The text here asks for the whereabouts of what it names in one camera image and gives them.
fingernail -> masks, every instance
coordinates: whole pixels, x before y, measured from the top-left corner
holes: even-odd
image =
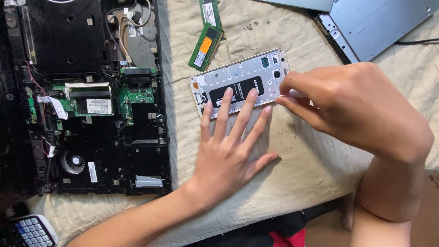
[[[227,90],[226,90],[226,96],[227,96],[227,97],[230,97],[230,96],[232,96],[232,94],[233,94],[233,90],[232,90],[232,88],[231,88],[231,87],[228,87]]]
[[[250,96],[255,97],[256,95],[258,95],[258,91],[256,91],[256,88],[252,88],[250,90]]]
[[[277,159],[278,157],[279,157],[278,154],[274,154],[274,155],[270,158],[270,161],[273,161],[273,160]]]
[[[276,102],[277,104],[281,105],[281,106],[285,106],[285,104],[283,103],[283,101],[281,101],[279,98],[275,99],[274,102]]]
[[[269,106],[267,106],[267,107],[264,109],[264,111],[266,111],[266,112],[269,113],[269,112],[271,112],[271,108],[272,108],[272,107],[269,105]]]

quilted fabric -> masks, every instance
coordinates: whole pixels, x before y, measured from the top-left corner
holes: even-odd
[[[277,47],[285,49],[291,70],[340,65],[305,10],[251,0],[222,0],[219,11],[227,39],[210,68]],[[197,73],[187,63],[202,30],[196,0],[159,0],[163,75],[170,135],[173,186],[191,177],[197,155],[200,118],[188,78]],[[407,35],[406,40],[439,37],[439,13]],[[244,30],[252,24],[253,30]],[[439,134],[439,46],[392,46],[373,62],[378,64]],[[255,109],[252,121],[260,109]],[[229,127],[236,117],[230,118]],[[427,168],[439,166],[438,140]],[[151,246],[183,246],[266,218],[307,208],[352,192],[371,160],[371,154],[312,130],[280,106],[252,159],[267,149],[275,161],[236,195],[210,212],[175,227]],[[34,213],[45,215],[65,246],[75,236],[153,196],[46,195],[29,200]]]

